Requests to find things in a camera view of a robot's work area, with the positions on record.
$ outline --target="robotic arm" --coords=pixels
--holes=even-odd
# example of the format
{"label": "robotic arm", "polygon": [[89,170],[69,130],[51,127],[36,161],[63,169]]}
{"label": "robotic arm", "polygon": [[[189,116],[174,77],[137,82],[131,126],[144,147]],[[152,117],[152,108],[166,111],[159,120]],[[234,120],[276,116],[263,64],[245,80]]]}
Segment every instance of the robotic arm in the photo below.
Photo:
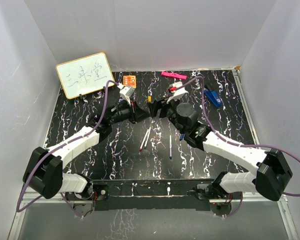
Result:
{"label": "robotic arm", "polygon": [[[199,114],[191,104],[180,103],[180,98],[187,93],[184,87],[180,88],[181,86],[181,82],[172,84],[169,87],[171,96],[148,103],[149,112],[146,112],[130,100],[134,89],[119,84],[123,100],[107,107],[100,125],[93,130],[100,120],[100,116],[94,116],[86,126],[65,141],[48,149],[36,148],[32,152],[23,182],[27,181],[38,162],[48,152],[55,150],[35,171],[29,186],[46,199],[65,192],[74,192],[82,198],[89,198],[93,193],[93,183],[90,179],[80,174],[63,173],[64,167],[79,154],[103,141],[111,133],[112,124],[124,120],[138,123],[148,117],[155,117],[161,109],[159,117],[167,117],[181,134],[185,134],[184,139],[190,146],[220,155],[248,170],[243,173],[221,172],[211,185],[204,188],[197,186],[197,195],[223,198],[233,192],[259,192],[269,200],[278,201],[292,177],[283,153],[274,149],[264,151],[251,147],[243,148],[240,147],[240,142],[220,134],[216,135],[209,126],[198,121]],[[239,146],[221,140],[220,136]]]}

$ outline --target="orange box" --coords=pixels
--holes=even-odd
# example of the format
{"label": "orange box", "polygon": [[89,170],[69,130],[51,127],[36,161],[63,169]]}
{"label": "orange box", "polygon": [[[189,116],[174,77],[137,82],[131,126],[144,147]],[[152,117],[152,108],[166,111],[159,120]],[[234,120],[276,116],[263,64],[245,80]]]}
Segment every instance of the orange box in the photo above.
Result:
{"label": "orange box", "polygon": [[124,86],[131,86],[134,89],[137,88],[137,80],[136,80],[136,76],[123,76],[123,83]]}

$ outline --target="blue pen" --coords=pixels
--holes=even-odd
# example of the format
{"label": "blue pen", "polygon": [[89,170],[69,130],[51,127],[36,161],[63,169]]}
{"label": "blue pen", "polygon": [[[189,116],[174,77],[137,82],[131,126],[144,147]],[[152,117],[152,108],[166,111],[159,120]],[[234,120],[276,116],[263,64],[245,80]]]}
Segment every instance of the blue pen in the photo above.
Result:
{"label": "blue pen", "polygon": [[217,92],[212,87],[211,83],[207,83],[204,85],[203,92],[209,98],[209,100],[215,105],[217,108],[221,106],[222,101]]}

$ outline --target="white pen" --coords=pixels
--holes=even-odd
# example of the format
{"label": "white pen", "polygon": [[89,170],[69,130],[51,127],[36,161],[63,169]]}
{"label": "white pen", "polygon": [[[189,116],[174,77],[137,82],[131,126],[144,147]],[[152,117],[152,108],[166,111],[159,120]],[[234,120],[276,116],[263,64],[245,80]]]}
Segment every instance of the white pen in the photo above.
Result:
{"label": "white pen", "polygon": [[147,143],[148,143],[149,136],[150,136],[150,130],[151,130],[151,127],[149,127],[149,129],[148,129],[148,135],[146,136],[146,140],[145,140],[145,143],[144,143],[144,149],[147,148]]}
{"label": "white pen", "polygon": [[140,146],[140,152],[142,151],[142,147],[144,146],[144,143],[145,143],[145,140],[146,140],[148,131],[149,131],[149,129],[146,131],[146,133],[145,133],[145,135],[144,135],[144,138],[143,138],[143,140],[142,140],[142,143],[141,143],[141,146]]}
{"label": "white pen", "polygon": [[170,134],[169,148],[170,148],[170,159],[172,159],[172,140],[171,140],[171,134]]}

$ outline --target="tabletop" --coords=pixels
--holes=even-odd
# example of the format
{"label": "tabletop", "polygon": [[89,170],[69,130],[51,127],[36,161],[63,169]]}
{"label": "tabletop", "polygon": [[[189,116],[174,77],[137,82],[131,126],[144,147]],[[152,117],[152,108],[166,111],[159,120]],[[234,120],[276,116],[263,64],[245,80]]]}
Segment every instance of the tabletop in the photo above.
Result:
{"label": "tabletop", "polygon": [[[214,127],[223,135],[244,144],[254,142],[244,112],[235,78],[231,70],[174,71],[187,79],[203,76],[204,83],[211,83],[218,92],[222,106],[216,108],[206,100],[206,110]],[[134,99],[148,110],[148,96],[152,100],[167,95],[170,84],[179,79],[161,76],[160,71],[113,72],[115,81],[122,83],[123,76],[136,76]],[[202,114],[202,83],[198,80],[186,87],[188,94],[180,102],[193,105],[199,111],[199,120],[207,123]],[[107,105],[119,100],[119,89],[109,89]],[[79,131],[94,113],[101,113],[104,91],[67,99],[60,89],[51,119],[45,148],[64,141]],[[147,148],[140,151],[140,144],[151,127]],[[172,136],[172,159],[169,158],[169,136]],[[98,145],[89,148],[64,169],[65,173],[81,173],[94,180],[160,180],[160,179],[213,179],[222,171],[243,172],[244,169],[221,156],[190,147],[167,118],[148,118],[132,124],[128,120],[114,124],[112,133]]]}

